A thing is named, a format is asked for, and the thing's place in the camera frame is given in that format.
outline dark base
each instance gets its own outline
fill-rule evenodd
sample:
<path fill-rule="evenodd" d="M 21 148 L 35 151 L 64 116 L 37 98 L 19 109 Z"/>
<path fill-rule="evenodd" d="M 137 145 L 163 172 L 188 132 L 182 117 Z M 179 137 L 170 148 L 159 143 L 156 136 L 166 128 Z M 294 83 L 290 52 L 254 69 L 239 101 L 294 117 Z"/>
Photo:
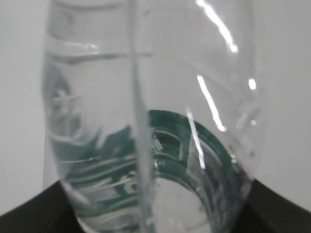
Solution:
<path fill-rule="evenodd" d="M 84 233 L 59 183 L 0 217 L 0 233 Z M 255 181 L 233 233 L 311 233 L 311 214 Z"/>

